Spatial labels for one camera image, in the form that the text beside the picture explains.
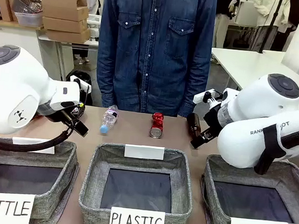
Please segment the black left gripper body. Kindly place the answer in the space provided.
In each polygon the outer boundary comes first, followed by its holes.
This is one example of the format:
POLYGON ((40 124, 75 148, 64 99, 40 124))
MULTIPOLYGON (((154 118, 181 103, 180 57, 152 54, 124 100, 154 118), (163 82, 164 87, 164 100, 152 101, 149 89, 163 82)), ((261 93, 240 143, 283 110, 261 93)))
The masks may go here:
POLYGON ((80 121, 85 109, 85 104, 81 102, 78 105, 64 108, 46 117, 51 122, 61 122, 68 127, 71 127, 72 123, 74 123, 74 131, 80 136, 85 137, 89 129, 82 121, 80 121))

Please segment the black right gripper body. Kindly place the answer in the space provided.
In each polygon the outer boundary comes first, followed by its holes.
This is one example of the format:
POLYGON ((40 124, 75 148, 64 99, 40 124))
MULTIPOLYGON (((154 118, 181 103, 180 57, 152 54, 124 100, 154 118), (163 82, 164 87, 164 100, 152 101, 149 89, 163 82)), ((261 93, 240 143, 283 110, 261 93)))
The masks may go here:
POLYGON ((201 132, 201 137, 204 142, 209 142, 215 137, 217 137, 221 131, 221 125, 218 122, 218 110, 219 106, 215 106, 210 109, 204 116, 204 120, 208 125, 208 128, 201 132))

